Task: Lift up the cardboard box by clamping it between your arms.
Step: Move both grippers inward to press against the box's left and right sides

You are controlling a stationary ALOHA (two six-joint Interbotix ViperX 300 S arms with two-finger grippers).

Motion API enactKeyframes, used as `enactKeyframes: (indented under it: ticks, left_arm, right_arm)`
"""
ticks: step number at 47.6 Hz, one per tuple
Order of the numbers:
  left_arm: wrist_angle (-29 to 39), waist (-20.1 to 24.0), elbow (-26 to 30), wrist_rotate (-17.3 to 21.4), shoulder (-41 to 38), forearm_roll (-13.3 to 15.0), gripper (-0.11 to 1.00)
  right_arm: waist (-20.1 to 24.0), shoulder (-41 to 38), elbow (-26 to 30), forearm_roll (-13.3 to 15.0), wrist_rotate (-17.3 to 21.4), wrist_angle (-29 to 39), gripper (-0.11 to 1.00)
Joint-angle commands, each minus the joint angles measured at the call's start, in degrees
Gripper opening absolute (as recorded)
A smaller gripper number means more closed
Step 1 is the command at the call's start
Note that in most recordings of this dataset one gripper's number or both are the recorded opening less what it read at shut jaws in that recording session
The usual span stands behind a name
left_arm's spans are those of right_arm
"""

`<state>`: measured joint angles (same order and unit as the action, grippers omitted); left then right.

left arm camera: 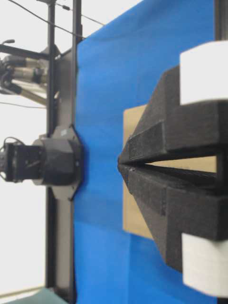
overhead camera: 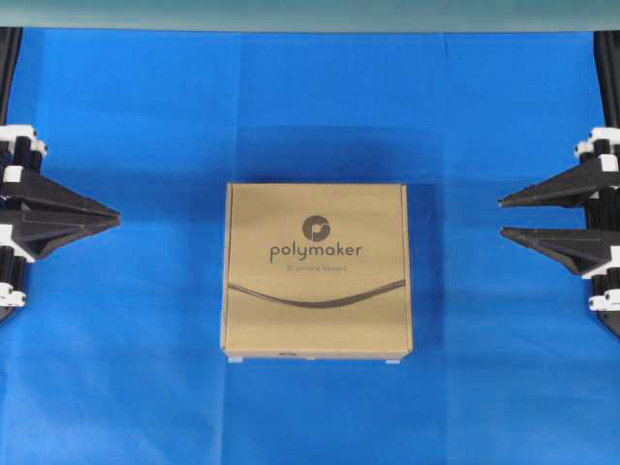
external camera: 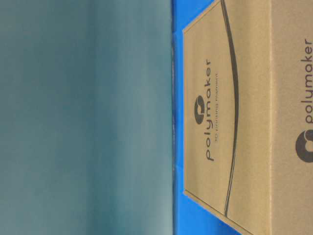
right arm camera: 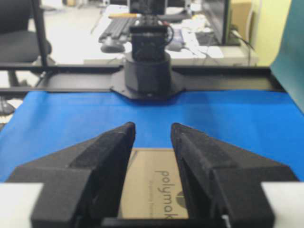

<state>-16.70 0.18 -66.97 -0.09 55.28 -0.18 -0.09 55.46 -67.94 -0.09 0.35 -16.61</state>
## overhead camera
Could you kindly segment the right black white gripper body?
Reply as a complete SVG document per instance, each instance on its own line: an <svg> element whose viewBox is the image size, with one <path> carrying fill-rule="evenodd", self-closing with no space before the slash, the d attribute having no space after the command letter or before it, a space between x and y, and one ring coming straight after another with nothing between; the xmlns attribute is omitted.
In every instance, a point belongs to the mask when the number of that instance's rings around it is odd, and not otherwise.
<svg viewBox="0 0 620 465"><path fill-rule="evenodd" d="M586 231L595 238L592 262L580 272L591 283L589 309L608 329L619 327L619 131L596 128L577 146L589 169L584 203Z"/></svg>

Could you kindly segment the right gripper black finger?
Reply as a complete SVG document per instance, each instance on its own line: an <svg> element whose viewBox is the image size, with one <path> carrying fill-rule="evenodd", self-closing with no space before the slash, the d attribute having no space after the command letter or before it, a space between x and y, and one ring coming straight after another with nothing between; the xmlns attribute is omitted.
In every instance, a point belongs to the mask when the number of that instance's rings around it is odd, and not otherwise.
<svg viewBox="0 0 620 465"><path fill-rule="evenodd" d="M502 228L500 234L551 258L582 279L619 267L619 232Z"/></svg>
<svg viewBox="0 0 620 465"><path fill-rule="evenodd" d="M600 155L498 201L501 207L582 206L595 193L619 186L615 155Z"/></svg>

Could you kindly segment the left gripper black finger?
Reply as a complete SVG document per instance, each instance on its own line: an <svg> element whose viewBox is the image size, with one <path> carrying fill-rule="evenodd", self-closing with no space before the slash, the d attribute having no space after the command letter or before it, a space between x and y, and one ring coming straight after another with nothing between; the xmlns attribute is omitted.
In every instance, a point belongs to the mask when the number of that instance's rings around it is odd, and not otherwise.
<svg viewBox="0 0 620 465"><path fill-rule="evenodd" d="M39 172L23 166L4 169L4 198L25 203L30 209L86 215L90 219L120 224L120 213L84 197Z"/></svg>
<svg viewBox="0 0 620 465"><path fill-rule="evenodd" d="M32 258L46 258L60 247L120 225L119 218L86 217L51 221L22 220L14 226L12 240Z"/></svg>

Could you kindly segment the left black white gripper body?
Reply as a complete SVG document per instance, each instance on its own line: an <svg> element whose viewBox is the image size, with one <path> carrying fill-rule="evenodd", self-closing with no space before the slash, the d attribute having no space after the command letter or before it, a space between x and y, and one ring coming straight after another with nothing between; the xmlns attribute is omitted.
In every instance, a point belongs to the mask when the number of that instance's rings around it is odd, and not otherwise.
<svg viewBox="0 0 620 465"><path fill-rule="evenodd" d="M32 125L1 126L1 186L18 183L26 169L40 171L47 145ZM35 261L13 240L16 220L9 213L23 209L21 201L1 195L1 324L25 305L26 266Z"/></svg>

